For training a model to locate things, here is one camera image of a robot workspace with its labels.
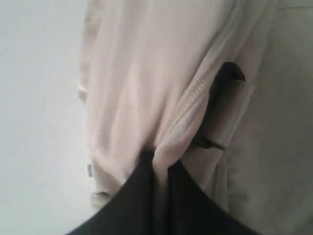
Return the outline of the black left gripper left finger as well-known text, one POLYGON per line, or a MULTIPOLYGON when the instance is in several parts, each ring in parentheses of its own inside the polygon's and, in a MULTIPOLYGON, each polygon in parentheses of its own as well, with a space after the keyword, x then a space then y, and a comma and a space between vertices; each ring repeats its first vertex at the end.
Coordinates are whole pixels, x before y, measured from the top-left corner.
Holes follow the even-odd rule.
POLYGON ((153 235, 154 151, 139 163, 118 193, 70 235, 153 235))

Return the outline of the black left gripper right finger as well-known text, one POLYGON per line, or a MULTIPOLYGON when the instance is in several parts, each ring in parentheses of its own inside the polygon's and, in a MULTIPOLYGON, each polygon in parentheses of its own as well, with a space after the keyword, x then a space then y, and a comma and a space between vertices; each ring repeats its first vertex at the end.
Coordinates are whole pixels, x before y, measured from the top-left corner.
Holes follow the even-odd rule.
POLYGON ((193 181, 180 161, 168 171, 169 235, 253 235, 193 181))

